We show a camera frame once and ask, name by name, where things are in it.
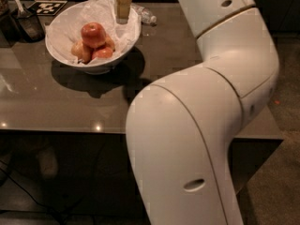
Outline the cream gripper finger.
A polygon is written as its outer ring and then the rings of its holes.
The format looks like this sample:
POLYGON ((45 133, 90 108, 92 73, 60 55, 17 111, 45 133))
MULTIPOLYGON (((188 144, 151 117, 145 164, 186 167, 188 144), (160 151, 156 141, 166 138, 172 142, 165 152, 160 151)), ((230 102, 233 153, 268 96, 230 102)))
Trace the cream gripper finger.
POLYGON ((132 0, 113 0, 116 22, 126 24, 128 22, 130 5, 132 0))

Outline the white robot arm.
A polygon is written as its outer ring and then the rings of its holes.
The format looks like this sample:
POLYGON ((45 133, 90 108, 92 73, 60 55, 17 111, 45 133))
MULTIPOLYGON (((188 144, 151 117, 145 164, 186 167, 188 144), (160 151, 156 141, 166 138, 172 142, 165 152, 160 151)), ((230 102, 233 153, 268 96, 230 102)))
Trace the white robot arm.
POLYGON ((278 53, 254 0, 178 0, 202 62, 156 80, 127 113, 152 225, 244 225, 228 150, 272 96, 278 53))

